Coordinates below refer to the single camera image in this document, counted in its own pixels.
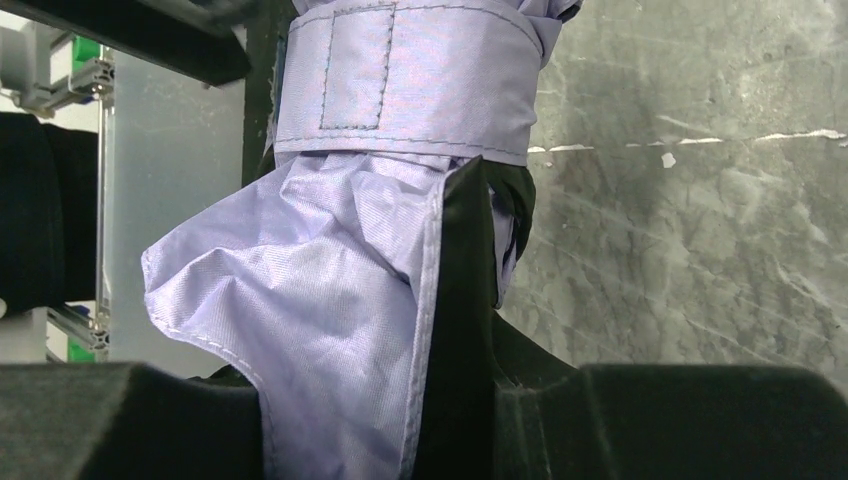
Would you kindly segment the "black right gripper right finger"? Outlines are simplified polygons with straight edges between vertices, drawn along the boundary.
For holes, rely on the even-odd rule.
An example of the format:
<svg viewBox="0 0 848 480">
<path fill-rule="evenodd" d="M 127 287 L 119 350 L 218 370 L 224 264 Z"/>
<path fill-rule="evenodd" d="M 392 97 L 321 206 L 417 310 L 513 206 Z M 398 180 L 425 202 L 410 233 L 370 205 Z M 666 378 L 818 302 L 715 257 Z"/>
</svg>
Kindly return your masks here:
<svg viewBox="0 0 848 480">
<path fill-rule="evenodd" d="M 441 198 L 414 479 L 843 479 L 847 403 L 808 370 L 572 367 L 496 312 L 490 197 L 532 224 L 529 172 L 474 158 Z"/>
</svg>

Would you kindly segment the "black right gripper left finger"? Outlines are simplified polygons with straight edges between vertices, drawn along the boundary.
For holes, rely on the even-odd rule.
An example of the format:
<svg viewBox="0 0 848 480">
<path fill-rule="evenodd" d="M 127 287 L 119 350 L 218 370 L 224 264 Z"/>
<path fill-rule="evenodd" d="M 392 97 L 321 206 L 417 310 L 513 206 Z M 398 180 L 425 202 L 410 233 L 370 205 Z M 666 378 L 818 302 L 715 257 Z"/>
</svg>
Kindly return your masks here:
<svg viewBox="0 0 848 480">
<path fill-rule="evenodd" d="M 182 379 L 143 363 L 1 368 L 4 479 L 262 479 L 256 389 L 232 367 Z"/>
</svg>

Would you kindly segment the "lilac folding umbrella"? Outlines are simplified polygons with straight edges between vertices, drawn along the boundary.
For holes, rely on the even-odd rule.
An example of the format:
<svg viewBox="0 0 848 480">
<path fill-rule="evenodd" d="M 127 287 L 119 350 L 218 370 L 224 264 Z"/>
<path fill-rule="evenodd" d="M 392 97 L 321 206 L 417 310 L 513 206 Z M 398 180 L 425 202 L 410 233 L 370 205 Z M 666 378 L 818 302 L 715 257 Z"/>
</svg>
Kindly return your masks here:
<svg viewBox="0 0 848 480">
<path fill-rule="evenodd" d="M 487 479 L 538 77 L 578 1 L 298 1 L 273 171 L 143 254 L 257 390 L 270 479 Z"/>
</svg>

